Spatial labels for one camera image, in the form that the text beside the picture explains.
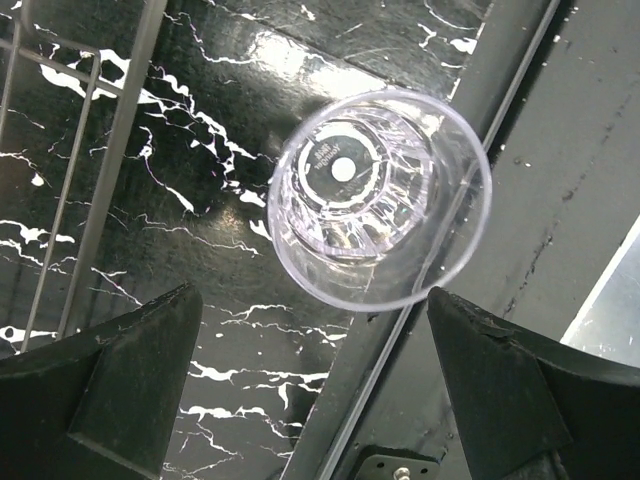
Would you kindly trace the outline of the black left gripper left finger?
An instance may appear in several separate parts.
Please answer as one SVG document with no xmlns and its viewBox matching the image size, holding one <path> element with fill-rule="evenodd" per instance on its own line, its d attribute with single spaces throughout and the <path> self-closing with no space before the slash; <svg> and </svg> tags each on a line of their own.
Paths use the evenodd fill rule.
<svg viewBox="0 0 640 480">
<path fill-rule="evenodd" d="M 2 359 L 2 478 L 159 478 L 202 310 L 184 284 Z"/>
</svg>

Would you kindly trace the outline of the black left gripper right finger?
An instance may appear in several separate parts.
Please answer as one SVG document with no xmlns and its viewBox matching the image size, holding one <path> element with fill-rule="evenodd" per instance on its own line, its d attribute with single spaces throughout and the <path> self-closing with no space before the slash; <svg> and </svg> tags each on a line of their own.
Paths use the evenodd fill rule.
<svg viewBox="0 0 640 480">
<path fill-rule="evenodd" d="M 638 478 L 638 368 L 439 287 L 427 316 L 472 478 Z"/>
</svg>

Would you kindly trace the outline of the clear drinking glass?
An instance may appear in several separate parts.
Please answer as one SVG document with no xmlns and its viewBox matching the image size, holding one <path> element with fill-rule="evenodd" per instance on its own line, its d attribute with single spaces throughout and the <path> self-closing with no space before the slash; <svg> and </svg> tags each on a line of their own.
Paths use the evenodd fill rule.
<svg viewBox="0 0 640 480">
<path fill-rule="evenodd" d="M 288 275 L 354 312 L 418 303 L 469 262 L 485 232 L 486 151 L 451 106 L 406 89 L 326 105 L 284 143 L 267 202 Z"/>
</svg>

